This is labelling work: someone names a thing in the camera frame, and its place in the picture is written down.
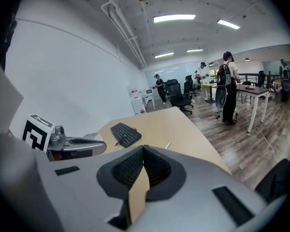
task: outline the white shirt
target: white shirt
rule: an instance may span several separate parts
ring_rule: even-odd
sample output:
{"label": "white shirt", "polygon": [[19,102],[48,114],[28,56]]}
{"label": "white shirt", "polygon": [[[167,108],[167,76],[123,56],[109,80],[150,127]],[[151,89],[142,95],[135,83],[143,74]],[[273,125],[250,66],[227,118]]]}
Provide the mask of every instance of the white shirt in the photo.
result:
{"label": "white shirt", "polygon": [[206,74],[209,74],[209,71],[207,71],[205,69],[205,67],[202,69],[200,67],[197,68],[197,75],[200,75],[200,76],[205,76],[205,78],[201,79],[200,82],[201,83],[209,83],[211,81],[211,77],[210,75],[209,76],[206,76]]}
{"label": "white shirt", "polygon": [[235,64],[234,62],[229,62],[229,63],[228,63],[228,67],[229,67],[229,70],[230,70],[230,74],[231,74],[231,76],[235,78],[234,72],[238,70],[236,64]]}

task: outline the white ceiling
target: white ceiling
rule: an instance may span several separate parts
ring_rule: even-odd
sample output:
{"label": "white ceiling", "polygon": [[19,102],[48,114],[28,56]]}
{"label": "white ceiling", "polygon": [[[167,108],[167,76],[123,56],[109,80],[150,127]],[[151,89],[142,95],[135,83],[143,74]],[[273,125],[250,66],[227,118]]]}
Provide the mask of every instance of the white ceiling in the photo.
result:
{"label": "white ceiling", "polygon": [[[147,65],[167,58],[182,58],[188,55],[186,51],[189,49],[204,49],[189,55],[208,56],[208,61],[213,61],[218,58],[217,54],[230,50],[232,46],[233,51],[239,52],[267,45],[290,44],[290,34],[281,33],[286,25],[268,0],[147,0],[144,6],[149,33],[142,3],[138,0],[118,2],[137,36]],[[170,14],[195,14],[196,17],[192,21],[153,23],[153,17]],[[233,22],[241,28],[222,27],[217,24],[219,19]],[[268,35],[267,39],[257,43],[263,35]],[[280,35],[278,43],[275,43],[273,35]],[[245,44],[244,48],[239,47],[239,43],[245,40],[250,40],[247,47]],[[174,52],[174,56],[154,58],[168,52]]]}

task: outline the person in white shirt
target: person in white shirt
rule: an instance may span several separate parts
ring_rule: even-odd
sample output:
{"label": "person in white shirt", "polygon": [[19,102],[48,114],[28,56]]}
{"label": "person in white shirt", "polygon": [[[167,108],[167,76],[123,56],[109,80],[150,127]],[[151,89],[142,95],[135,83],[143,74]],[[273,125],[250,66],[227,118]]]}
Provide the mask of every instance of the person in white shirt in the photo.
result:
{"label": "person in white shirt", "polygon": [[228,85],[228,95],[226,98],[226,102],[223,107],[223,118],[222,122],[226,122],[227,125],[234,125],[235,122],[233,121],[233,113],[236,107],[236,83],[240,83],[240,77],[237,74],[237,66],[234,63],[234,58],[231,52],[225,52],[223,54],[223,64],[226,64],[229,67],[230,75],[232,77],[231,84]]}
{"label": "person in white shirt", "polygon": [[204,62],[202,62],[200,64],[200,67],[197,69],[197,74],[196,74],[196,78],[200,79],[200,83],[201,83],[201,94],[204,98],[204,100],[208,100],[209,97],[209,87],[205,87],[202,84],[208,84],[211,81],[211,77],[209,74],[209,70],[205,69],[204,67],[206,66],[206,64]]}

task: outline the white pants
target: white pants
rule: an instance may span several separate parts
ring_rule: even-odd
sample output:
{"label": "white pants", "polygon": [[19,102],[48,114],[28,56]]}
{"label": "white pants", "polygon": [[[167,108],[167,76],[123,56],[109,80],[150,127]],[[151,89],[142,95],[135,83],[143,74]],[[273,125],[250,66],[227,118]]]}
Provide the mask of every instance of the white pants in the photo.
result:
{"label": "white pants", "polygon": [[208,86],[203,86],[201,85],[201,94],[202,97],[205,98],[209,98],[210,96],[210,91],[209,91],[209,87]]}

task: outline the black hair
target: black hair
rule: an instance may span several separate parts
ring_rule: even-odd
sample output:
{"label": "black hair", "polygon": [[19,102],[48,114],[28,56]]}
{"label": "black hair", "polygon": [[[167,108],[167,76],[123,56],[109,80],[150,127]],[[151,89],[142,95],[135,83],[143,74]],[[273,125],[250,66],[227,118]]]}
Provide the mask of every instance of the black hair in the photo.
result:
{"label": "black hair", "polygon": [[224,61],[227,61],[229,57],[231,57],[231,58],[232,58],[232,62],[234,62],[234,58],[233,58],[231,52],[225,52],[225,53],[223,54],[223,60],[224,60]]}

